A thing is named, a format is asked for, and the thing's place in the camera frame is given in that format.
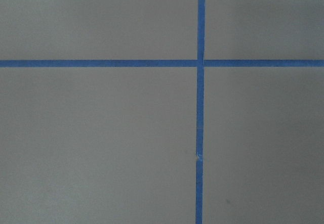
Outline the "vertical blue tape line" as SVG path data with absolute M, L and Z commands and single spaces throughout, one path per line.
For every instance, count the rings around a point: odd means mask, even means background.
M 206 0 L 197 5 L 197 66 L 196 66 L 196 194 L 195 223 L 203 222 L 203 174 L 204 174 L 204 55 L 205 55 Z

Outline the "horizontal blue tape line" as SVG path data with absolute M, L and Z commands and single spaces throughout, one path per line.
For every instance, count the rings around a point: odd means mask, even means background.
M 323 60 L 1 60 L 1 67 L 322 67 Z

